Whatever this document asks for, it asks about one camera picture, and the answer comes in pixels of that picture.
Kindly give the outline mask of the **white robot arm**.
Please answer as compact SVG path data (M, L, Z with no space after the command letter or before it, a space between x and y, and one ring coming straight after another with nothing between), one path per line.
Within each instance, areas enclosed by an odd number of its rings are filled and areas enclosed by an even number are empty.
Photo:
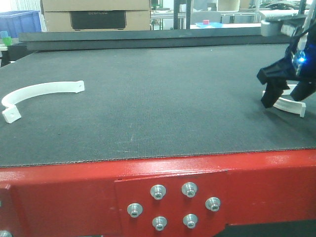
M261 98L265 108L272 107L289 89L289 80L297 81L290 96L302 101L316 91L316 2L313 1L307 14L302 2L297 14L268 16L261 22L263 36L282 33L291 37L284 57L259 70L257 78L266 85Z

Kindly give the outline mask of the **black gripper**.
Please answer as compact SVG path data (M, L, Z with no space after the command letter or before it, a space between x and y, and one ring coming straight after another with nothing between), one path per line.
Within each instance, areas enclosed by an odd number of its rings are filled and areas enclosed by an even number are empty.
M306 36L307 43L299 53L297 45L299 37ZM265 108L271 108L283 92L289 89L287 80L299 81L290 96L294 101L302 101L316 91L316 27L292 37L285 55L273 64L259 70L257 78L261 84L267 84L261 98Z

